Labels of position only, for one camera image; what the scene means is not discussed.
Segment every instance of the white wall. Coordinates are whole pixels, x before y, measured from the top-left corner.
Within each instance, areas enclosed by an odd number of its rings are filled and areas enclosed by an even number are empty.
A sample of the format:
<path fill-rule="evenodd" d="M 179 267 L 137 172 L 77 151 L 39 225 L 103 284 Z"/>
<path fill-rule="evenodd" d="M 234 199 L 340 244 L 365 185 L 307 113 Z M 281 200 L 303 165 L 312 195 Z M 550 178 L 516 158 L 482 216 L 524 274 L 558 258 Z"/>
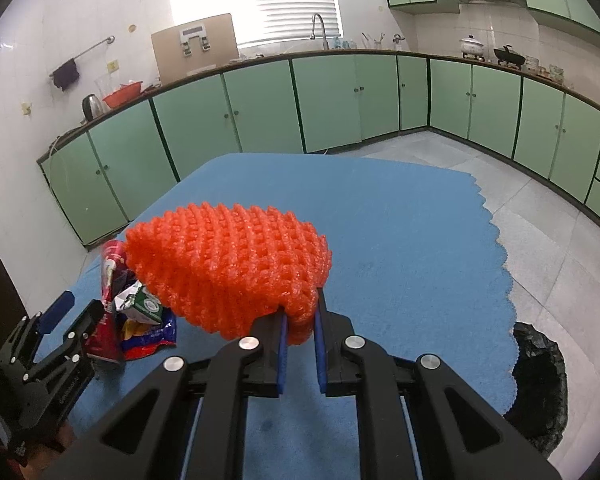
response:
<path fill-rule="evenodd" d="M 410 38 L 412 16 L 387 9 L 386 0 L 339 0 L 346 38 L 361 33 Z M 128 26 L 137 30 L 129 33 Z M 54 139 L 79 126 L 81 101 L 117 59 L 120 81 L 157 76 L 150 35 L 173 26 L 170 0 L 13 0 L 0 19 L 0 257 L 28 312 L 45 310 L 76 279 L 86 252 L 53 199 L 36 164 Z M 77 60 L 80 79 L 61 92 L 48 74 L 99 40 Z M 274 44 L 247 54 L 320 48 L 319 40 Z M 22 115 L 20 104 L 32 103 Z"/>
<path fill-rule="evenodd" d="M 510 44 L 540 65 L 564 69 L 565 85 L 600 103 L 600 49 L 579 38 L 543 27 L 526 9 L 509 6 L 462 5 L 460 14 L 415 17 L 418 49 L 427 54 L 461 56 L 462 38 L 473 34 L 496 59 L 494 47 Z"/>

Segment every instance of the blue tablecloth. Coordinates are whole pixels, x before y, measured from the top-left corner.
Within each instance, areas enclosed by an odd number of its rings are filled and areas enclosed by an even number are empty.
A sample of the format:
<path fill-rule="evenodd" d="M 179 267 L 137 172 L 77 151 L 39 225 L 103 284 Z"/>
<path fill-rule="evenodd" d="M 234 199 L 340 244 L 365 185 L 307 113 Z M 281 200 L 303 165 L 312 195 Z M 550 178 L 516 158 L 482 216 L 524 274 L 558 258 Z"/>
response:
<path fill-rule="evenodd" d="M 324 288 L 330 310 L 391 354 L 440 355 L 491 405 L 505 413 L 516 383 L 515 309 L 503 268 L 506 251 L 466 173 L 385 160 L 321 155 L 225 155 L 205 164 L 137 221 L 187 203 L 240 203 L 292 210 L 325 234 L 333 269 Z M 100 297 L 99 258 L 72 291 L 75 307 L 45 337 L 40 355 L 91 298 Z M 163 359 L 190 362 L 225 343 L 178 320 L 177 348 L 126 364 L 91 381 L 70 415 L 77 433 L 138 384 Z M 320 395 L 313 340 L 290 348 L 285 395 L 252 399 L 244 478 L 358 478 L 355 401 Z"/>

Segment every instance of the sink faucet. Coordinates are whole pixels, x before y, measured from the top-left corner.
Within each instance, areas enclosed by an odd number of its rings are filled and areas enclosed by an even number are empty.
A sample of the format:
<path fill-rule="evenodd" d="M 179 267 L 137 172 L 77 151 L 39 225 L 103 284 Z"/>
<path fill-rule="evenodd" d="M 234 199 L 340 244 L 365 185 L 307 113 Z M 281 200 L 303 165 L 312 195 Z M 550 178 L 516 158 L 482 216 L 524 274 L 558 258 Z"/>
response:
<path fill-rule="evenodd" d="M 320 23 L 322 24 L 322 49 L 328 50 L 329 43 L 327 43 L 327 33 L 324 31 L 324 20 L 322 19 L 322 16 L 320 14 L 318 14 L 317 12 L 311 18 L 311 23 L 312 23 L 311 36 L 309 36 L 309 39 L 315 40 L 315 17 L 316 16 L 318 16 L 318 18 L 320 18 Z"/>

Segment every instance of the orange foam fruit net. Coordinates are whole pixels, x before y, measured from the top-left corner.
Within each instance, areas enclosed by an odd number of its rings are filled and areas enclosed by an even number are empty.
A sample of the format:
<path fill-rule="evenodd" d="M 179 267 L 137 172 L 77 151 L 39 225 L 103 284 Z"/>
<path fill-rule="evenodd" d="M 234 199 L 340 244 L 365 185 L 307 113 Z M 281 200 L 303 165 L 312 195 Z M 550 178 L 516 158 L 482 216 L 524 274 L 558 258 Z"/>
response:
<path fill-rule="evenodd" d="M 273 207 L 190 204 L 126 232 L 128 266 L 177 316 L 225 339 L 282 306 L 290 344 L 311 334 L 316 288 L 331 269 L 327 240 Z"/>

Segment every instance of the wall outlet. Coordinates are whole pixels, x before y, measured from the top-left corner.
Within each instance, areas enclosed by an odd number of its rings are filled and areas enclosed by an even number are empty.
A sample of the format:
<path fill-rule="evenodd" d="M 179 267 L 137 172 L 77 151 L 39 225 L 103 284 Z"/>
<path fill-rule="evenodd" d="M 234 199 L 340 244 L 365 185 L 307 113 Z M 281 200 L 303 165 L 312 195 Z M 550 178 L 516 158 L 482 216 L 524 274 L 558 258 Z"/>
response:
<path fill-rule="evenodd" d="M 115 72 L 116 70 L 120 69 L 120 63 L 118 63 L 117 59 L 114 59 L 113 61 L 109 61 L 107 63 L 107 70 L 109 71 L 109 73 Z"/>

